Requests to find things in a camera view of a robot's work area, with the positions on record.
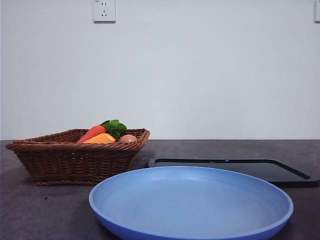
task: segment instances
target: wall outlet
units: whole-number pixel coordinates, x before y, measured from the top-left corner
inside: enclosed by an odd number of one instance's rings
[[[116,0],[93,0],[93,21],[95,23],[116,22]]]
[[[314,22],[320,24],[320,0],[314,0]]]

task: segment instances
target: white wall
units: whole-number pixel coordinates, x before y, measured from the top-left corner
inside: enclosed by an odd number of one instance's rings
[[[319,139],[313,0],[1,1],[1,138],[120,119],[151,139]]]

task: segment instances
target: table surface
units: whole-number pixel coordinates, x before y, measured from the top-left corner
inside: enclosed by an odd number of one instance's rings
[[[35,186],[1,141],[1,240],[119,240],[96,219],[90,185]],[[320,177],[320,140],[149,140],[132,169],[153,158],[274,159]],[[294,211],[272,240],[320,236],[320,187],[282,188]]]

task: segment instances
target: wicker basket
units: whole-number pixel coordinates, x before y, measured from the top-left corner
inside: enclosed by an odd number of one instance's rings
[[[144,128],[127,129],[138,138],[132,143],[76,143],[88,129],[18,140],[6,145],[22,162],[34,185],[96,185],[126,172],[150,135]]]

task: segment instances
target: black tray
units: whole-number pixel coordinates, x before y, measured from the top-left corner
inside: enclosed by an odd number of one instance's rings
[[[148,167],[194,166],[224,169],[265,180],[280,188],[315,188],[319,179],[270,159],[151,159]]]

